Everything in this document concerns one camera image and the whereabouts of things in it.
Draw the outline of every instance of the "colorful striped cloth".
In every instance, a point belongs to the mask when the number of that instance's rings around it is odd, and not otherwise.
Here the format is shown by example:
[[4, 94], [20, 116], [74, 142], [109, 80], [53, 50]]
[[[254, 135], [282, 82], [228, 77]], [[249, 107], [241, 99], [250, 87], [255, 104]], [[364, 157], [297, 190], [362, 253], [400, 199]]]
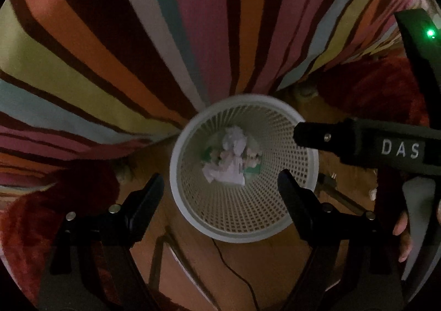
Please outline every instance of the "colorful striped cloth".
[[426, 0], [6, 0], [0, 184], [35, 187], [78, 159], [174, 135], [233, 94], [387, 49]]

